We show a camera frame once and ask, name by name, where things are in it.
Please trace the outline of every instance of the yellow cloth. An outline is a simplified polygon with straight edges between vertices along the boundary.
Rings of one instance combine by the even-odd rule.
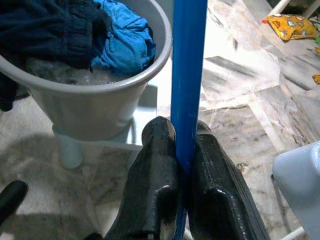
[[[317,29],[303,16],[292,14],[274,14],[267,17],[268,23],[284,41],[290,39],[315,39]]]
[[[316,84],[320,85],[320,75],[314,75],[312,78]]]

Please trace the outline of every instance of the blue fabric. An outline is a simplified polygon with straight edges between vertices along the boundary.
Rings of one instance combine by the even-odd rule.
[[[147,68],[156,54],[147,20],[118,1],[94,2],[101,4],[101,9],[111,18],[111,24],[107,38],[102,34],[93,43],[97,56],[91,65],[124,74],[137,74]]]

